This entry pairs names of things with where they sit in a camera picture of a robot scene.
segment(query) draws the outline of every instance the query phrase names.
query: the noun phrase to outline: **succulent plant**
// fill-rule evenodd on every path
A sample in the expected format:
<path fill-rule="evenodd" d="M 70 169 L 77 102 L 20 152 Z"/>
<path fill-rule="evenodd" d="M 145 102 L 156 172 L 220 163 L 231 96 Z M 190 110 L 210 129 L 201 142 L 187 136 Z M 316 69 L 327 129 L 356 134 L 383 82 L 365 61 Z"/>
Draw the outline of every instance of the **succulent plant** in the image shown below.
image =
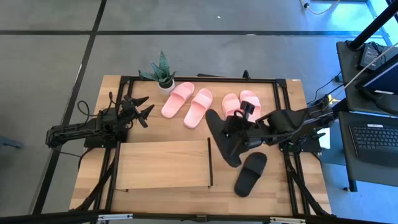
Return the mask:
<path fill-rule="evenodd" d="M 175 72 L 170 74 L 170 66 L 167 62 L 166 56 L 163 54 L 163 51 L 160 51 L 159 66 L 155 63 L 150 63 L 150 65 L 154 70 L 154 73 L 141 72 L 138 70 L 139 75 L 141 77 L 157 81 L 159 86 L 162 88 L 170 87 L 173 83 Z"/>

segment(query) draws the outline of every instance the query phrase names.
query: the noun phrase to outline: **monitor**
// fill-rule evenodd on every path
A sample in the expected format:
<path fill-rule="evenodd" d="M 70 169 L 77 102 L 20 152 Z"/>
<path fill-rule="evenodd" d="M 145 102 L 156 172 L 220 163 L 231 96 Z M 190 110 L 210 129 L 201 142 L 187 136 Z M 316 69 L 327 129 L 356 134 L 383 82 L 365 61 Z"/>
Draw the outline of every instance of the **monitor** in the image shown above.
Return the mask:
<path fill-rule="evenodd" d="M 381 65 L 356 86 L 371 93 L 398 95 L 398 55 Z"/>

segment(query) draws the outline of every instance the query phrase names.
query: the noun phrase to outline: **metal pole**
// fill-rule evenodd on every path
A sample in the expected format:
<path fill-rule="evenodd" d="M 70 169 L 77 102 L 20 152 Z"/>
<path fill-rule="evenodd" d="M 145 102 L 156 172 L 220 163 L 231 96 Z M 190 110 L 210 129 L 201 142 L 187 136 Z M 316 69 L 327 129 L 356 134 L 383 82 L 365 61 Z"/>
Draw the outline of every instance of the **metal pole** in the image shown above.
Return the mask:
<path fill-rule="evenodd" d="M 398 0 L 393 1 L 379 16 L 377 16 L 365 30 L 360 33 L 354 41 L 349 44 L 351 49 L 358 49 L 375 32 L 377 32 L 398 11 Z"/>

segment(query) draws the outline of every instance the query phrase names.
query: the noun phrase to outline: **black slipper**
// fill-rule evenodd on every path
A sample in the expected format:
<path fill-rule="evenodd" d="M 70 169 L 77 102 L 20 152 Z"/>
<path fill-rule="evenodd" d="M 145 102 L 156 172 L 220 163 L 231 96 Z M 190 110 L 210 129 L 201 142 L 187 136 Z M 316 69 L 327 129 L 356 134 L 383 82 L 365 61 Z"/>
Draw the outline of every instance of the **black slipper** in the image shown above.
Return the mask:
<path fill-rule="evenodd" d="M 235 193 L 240 197 L 247 197 L 251 189 L 261 177 L 267 164 L 267 156 L 261 152 L 252 153 L 246 158 L 243 168 L 235 184 Z"/>

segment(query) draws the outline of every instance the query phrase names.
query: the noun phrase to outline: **white pot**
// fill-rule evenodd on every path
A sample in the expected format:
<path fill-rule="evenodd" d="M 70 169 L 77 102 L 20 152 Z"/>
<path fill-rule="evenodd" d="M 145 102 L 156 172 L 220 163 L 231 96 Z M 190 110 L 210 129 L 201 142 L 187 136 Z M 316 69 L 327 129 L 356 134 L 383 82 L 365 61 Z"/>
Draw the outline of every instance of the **white pot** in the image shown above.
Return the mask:
<path fill-rule="evenodd" d="M 166 89 L 160 87 L 159 83 L 157 83 L 157 86 L 159 87 L 160 92 L 161 92 L 163 95 L 165 95 L 165 96 L 170 96 L 170 92 L 171 92 L 172 90 L 174 90 L 174 88 L 175 88 L 175 83 L 174 83 L 174 80 L 173 80 L 172 86 L 170 86 L 170 87 L 168 87 L 168 88 L 166 88 Z"/>

